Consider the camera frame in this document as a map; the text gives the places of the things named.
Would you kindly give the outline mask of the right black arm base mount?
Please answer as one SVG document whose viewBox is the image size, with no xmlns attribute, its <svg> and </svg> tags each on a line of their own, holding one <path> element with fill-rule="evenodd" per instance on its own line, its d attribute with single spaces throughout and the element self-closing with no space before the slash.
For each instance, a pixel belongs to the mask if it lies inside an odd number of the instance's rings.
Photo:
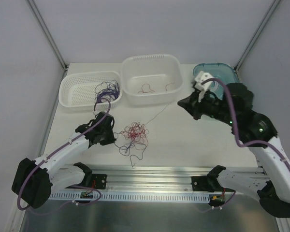
<svg viewBox="0 0 290 232">
<path fill-rule="evenodd" d="M 193 191 L 215 191 L 215 183 L 212 178 L 207 176 L 192 176 L 191 185 Z"/>
</svg>

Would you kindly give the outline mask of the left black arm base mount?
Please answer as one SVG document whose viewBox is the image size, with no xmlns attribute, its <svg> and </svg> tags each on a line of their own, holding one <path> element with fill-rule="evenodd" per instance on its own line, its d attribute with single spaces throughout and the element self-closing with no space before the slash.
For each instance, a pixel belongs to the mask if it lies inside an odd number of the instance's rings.
<svg viewBox="0 0 290 232">
<path fill-rule="evenodd" d="M 98 190 L 105 190 L 107 185 L 106 174 L 93 174 L 91 178 L 92 187 Z"/>
</svg>

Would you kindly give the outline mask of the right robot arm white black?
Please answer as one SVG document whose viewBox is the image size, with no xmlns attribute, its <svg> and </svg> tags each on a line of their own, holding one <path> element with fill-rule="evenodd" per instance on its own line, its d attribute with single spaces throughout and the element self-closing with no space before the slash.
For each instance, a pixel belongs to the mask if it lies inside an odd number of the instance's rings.
<svg viewBox="0 0 290 232">
<path fill-rule="evenodd" d="M 236 115 L 239 143 L 247 147 L 261 163 L 269 180 L 258 180 L 236 174 L 224 166 L 215 166 L 205 177 L 192 178 L 193 188 L 208 192 L 222 189 L 238 191 L 258 201 L 276 218 L 290 218 L 290 161 L 286 156 L 277 130 L 270 119 L 253 111 L 253 93 L 242 83 L 227 84 L 222 99 L 207 91 L 199 100 L 200 91 L 178 101 L 195 120 L 209 116 L 233 126 Z"/>
</svg>

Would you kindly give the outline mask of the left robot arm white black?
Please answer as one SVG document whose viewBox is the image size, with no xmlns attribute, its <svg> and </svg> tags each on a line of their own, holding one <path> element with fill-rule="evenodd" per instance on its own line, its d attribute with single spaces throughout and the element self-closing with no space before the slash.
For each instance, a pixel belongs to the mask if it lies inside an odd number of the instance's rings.
<svg viewBox="0 0 290 232">
<path fill-rule="evenodd" d="M 107 112 L 99 112 L 88 123 L 78 126 L 70 137 L 50 154 L 34 160 L 23 159 L 17 168 L 12 191 L 17 195 L 17 208 L 24 211 L 41 207 L 52 193 L 73 185 L 93 186 L 92 170 L 81 162 L 64 168 L 69 160 L 91 148 L 115 142 L 115 119 Z"/>
</svg>

